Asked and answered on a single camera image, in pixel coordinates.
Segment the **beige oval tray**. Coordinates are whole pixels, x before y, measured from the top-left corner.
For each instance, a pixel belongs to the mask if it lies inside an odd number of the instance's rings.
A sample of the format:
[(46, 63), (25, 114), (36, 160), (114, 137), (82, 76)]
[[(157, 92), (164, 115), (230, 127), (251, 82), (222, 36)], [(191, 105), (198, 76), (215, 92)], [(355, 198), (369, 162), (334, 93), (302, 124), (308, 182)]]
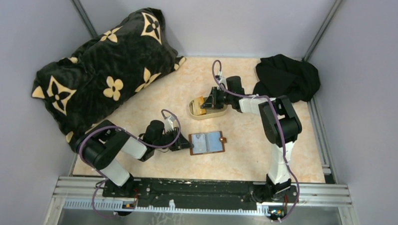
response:
[(188, 113), (189, 113), (189, 116), (192, 119), (196, 120), (196, 121), (205, 120), (205, 119), (207, 120), (207, 119), (216, 118), (216, 117), (221, 117), (221, 116), (225, 115), (225, 113), (228, 110), (228, 107), (224, 106), (222, 109), (207, 109), (205, 115), (194, 116), (192, 114), (192, 107), (191, 107), (191, 104), (193, 103), (193, 100), (191, 100), (189, 102), (189, 105), (188, 105), (188, 111), (189, 112)]

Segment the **gold credit card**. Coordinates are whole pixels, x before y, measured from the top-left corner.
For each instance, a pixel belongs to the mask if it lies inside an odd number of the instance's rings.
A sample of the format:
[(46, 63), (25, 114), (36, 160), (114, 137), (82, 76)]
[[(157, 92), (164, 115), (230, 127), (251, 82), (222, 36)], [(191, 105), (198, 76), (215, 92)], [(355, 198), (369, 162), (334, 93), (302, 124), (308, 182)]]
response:
[(192, 107), (192, 112), (191, 113), (194, 116), (199, 116), (199, 115), (202, 114), (202, 109), (201, 109), (200, 105), (195, 104), (195, 103), (191, 103), (191, 107)]
[(193, 100), (193, 114), (195, 116), (201, 116), (201, 115), (205, 115), (206, 109), (202, 108), (202, 104), (205, 102), (204, 98), (202, 96), (197, 97)]

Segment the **brown leather card holder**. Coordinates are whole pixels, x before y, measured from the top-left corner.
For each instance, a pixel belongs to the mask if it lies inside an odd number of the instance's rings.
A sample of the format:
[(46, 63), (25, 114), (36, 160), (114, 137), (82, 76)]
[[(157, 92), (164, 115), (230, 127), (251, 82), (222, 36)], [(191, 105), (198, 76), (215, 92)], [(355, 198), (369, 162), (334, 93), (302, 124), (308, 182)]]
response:
[(228, 141), (221, 131), (212, 131), (189, 134), (189, 142), (193, 146), (190, 148), (190, 155), (200, 156), (224, 153), (226, 151), (225, 144)]

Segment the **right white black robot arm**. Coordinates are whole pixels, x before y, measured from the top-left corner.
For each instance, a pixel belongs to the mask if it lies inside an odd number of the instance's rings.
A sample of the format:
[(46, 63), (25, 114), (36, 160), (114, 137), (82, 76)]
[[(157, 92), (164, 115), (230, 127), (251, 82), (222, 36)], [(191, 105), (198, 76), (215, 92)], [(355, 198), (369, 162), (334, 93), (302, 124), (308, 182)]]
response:
[(287, 96), (270, 98), (266, 95), (246, 95), (239, 76), (214, 76), (217, 86), (201, 104), (206, 110), (231, 106), (239, 113), (258, 115), (266, 138), (272, 145), (271, 167), (267, 173), (266, 196), (279, 201), (291, 186), (288, 162), (294, 143), (302, 131), (302, 124)]

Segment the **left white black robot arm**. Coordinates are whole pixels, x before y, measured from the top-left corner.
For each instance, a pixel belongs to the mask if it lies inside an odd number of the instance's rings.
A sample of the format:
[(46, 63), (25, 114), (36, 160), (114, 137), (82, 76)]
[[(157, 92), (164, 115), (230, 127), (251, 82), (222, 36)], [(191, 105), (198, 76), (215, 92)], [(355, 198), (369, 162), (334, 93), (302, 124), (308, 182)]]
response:
[(117, 193), (128, 197), (134, 191), (133, 176), (116, 160), (120, 152), (144, 162), (154, 155), (156, 149), (179, 151), (193, 148), (179, 127), (170, 126), (166, 130), (166, 124), (168, 122), (153, 120), (144, 133), (135, 137), (109, 120), (104, 120), (85, 135), (74, 135), (68, 143), (83, 162), (115, 184)]

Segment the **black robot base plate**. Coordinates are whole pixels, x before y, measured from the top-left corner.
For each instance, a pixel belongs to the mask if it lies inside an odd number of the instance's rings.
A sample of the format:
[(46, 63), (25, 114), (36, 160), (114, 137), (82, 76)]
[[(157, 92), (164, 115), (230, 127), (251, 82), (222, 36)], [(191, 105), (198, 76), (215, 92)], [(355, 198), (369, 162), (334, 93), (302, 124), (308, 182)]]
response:
[(281, 195), (273, 194), (265, 182), (135, 178), (122, 187), (108, 181), (105, 198), (131, 198), (138, 207), (165, 208), (173, 201), (178, 209), (254, 211), (261, 203), (281, 205), (296, 199), (296, 186)]

